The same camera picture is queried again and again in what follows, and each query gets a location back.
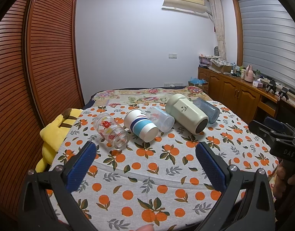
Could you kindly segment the left hand fingertip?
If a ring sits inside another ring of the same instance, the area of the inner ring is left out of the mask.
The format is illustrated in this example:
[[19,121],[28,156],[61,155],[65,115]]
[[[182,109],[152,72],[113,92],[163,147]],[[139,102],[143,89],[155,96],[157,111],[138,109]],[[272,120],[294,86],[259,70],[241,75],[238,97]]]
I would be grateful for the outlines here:
[[147,225],[139,227],[138,229],[136,229],[136,231],[154,231],[154,225],[147,224]]

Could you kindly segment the right hand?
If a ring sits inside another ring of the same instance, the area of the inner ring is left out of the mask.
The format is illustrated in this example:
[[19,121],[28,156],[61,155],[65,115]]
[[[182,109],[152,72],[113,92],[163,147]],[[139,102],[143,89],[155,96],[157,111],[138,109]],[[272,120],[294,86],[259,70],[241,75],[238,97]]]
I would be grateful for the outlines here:
[[283,166],[283,160],[281,160],[276,169],[275,183],[273,187],[273,195],[276,199],[280,199],[286,190],[286,169]]

